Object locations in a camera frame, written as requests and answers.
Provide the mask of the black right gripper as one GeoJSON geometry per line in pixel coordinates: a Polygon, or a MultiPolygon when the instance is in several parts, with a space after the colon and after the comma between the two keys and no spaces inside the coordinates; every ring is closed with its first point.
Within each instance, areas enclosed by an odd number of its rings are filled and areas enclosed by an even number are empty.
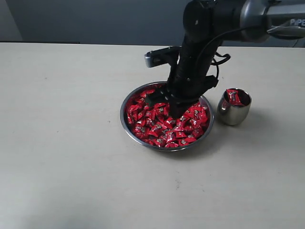
{"type": "Polygon", "coordinates": [[[222,40],[182,42],[179,61],[171,71],[166,87],[158,87],[145,98],[149,107],[169,103],[169,115],[180,118],[205,90],[205,77],[222,40]]]}

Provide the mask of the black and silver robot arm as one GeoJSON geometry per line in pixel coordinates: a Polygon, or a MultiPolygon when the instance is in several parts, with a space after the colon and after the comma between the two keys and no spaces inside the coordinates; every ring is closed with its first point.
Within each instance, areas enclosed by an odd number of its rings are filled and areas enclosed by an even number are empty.
{"type": "Polygon", "coordinates": [[[149,68],[169,64],[165,85],[148,95],[146,103],[168,103],[178,118],[206,91],[218,84],[208,75],[218,47],[224,41],[263,42],[269,37],[298,40],[305,36],[302,0],[193,0],[183,12],[184,40],[146,53],[149,68]]]}

